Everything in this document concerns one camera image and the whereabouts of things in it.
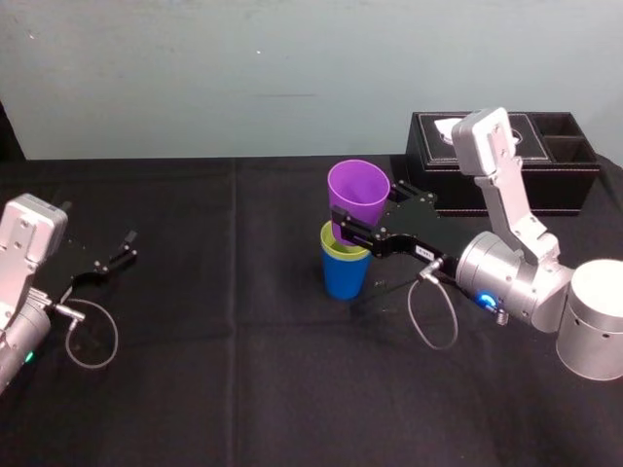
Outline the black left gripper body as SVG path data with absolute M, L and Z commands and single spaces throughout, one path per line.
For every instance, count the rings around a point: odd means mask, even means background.
M 64 303 L 78 290 L 100 286 L 106 274 L 95 251 L 76 239 L 65 239 L 35 275 L 35 288 L 54 303 Z

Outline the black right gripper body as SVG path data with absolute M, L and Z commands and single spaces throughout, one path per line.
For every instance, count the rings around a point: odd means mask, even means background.
M 433 194 L 416 195 L 395 204 L 372 234 L 372 253 L 379 258 L 406 254 L 422 262 L 440 259 L 443 273 L 456 273 L 463 253 L 463 227 L 440 217 Z

